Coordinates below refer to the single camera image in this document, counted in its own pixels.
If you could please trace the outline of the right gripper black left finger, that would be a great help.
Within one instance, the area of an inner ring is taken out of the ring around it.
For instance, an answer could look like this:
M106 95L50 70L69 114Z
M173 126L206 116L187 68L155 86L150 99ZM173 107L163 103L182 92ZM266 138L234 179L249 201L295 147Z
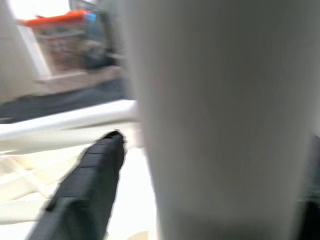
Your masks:
M88 147L59 184L30 240L102 240L116 199L125 160L121 132L107 133Z

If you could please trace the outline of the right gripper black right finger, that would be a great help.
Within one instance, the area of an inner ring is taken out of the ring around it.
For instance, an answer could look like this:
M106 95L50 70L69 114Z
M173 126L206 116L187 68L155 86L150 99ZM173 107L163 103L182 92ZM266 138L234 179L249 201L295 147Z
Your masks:
M320 238L320 137L313 135L309 145L301 195L298 198L299 217L296 240Z

